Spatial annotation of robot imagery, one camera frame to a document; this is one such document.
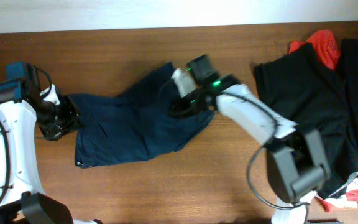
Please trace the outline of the navy blue shorts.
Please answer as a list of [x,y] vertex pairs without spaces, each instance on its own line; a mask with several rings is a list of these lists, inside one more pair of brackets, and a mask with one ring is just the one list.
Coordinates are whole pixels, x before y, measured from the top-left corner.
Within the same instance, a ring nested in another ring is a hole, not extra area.
[[153,159],[177,152],[213,119],[212,110],[187,118],[169,116],[168,109],[180,94],[166,63],[115,96],[70,94],[77,107],[80,127],[74,163],[80,168],[118,165]]

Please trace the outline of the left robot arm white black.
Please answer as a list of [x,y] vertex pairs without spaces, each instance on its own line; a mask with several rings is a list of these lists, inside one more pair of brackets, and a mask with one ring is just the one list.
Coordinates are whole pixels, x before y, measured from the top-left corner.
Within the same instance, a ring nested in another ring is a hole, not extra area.
[[35,85],[0,83],[0,223],[78,223],[68,207],[43,190],[35,155]]

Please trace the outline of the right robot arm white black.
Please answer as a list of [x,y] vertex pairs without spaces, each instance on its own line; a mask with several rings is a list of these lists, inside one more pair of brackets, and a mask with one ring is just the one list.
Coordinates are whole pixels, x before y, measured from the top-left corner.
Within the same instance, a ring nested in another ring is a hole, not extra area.
[[[271,223],[307,223],[312,199],[331,176],[319,131],[279,115],[233,75],[201,86],[187,73],[171,79],[180,94],[170,108],[171,116],[214,108],[259,143],[247,165],[247,183],[260,201],[274,208]],[[262,151],[266,152],[267,179],[277,196],[276,203],[264,199],[251,181],[252,165]]]

